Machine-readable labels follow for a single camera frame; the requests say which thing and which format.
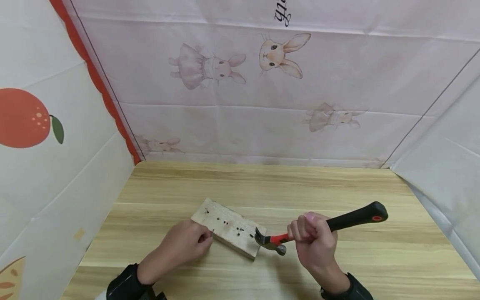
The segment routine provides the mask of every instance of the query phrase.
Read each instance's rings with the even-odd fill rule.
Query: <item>wood block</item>
[[[213,231],[216,240],[253,260],[260,249],[254,238],[255,227],[264,235],[267,232],[265,227],[208,198],[191,219]]]

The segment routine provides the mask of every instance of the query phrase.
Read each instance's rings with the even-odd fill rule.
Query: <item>black rubber grip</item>
[[[331,231],[336,231],[361,224],[380,223],[387,219],[387,209],[383,204],[375,201],[352,212],[328,219],[327,224]]]

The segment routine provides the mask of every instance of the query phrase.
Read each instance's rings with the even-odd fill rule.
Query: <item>black sleeve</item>
[[[137,264],[131,264],[113,279],[107,288],[107,300],[155,299],[151,285],[142,285],[137,278]]]
[[[361,285],[361,283],[355,277],[353,277],[352,274],[347,273],[347,277],[350,280],[350,288],[348,291],[338,295],[332,295],[322,289],[320,291],[322,297],[325,300],[373,300],[370,292],[363,285]]]

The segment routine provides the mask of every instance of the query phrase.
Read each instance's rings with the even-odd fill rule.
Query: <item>white backdrop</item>
[[[422,204],[480,280],[479,97],[480,78],[392,170],[411,183]]]
[[[58,299],[132,156],[48,0],[0,1],[0,37],[0,298]]]
[[[387,167],[480,73],[475,0],[64,2],[145,159]]]

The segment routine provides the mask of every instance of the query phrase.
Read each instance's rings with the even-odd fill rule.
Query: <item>light wood tabletop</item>
[[[142,162],[83,258],[63,300],[91,300],[210,198],[283,234],[299,215],[337,216],[372,201],[389,219],[339,232],[336,259],[376,300],[472,300],[480,284],[406,184],[388,169]],[[214,241],[208,255],[155,285],[168,300],[321,299],[300,265],[261,248],[254,261]]]

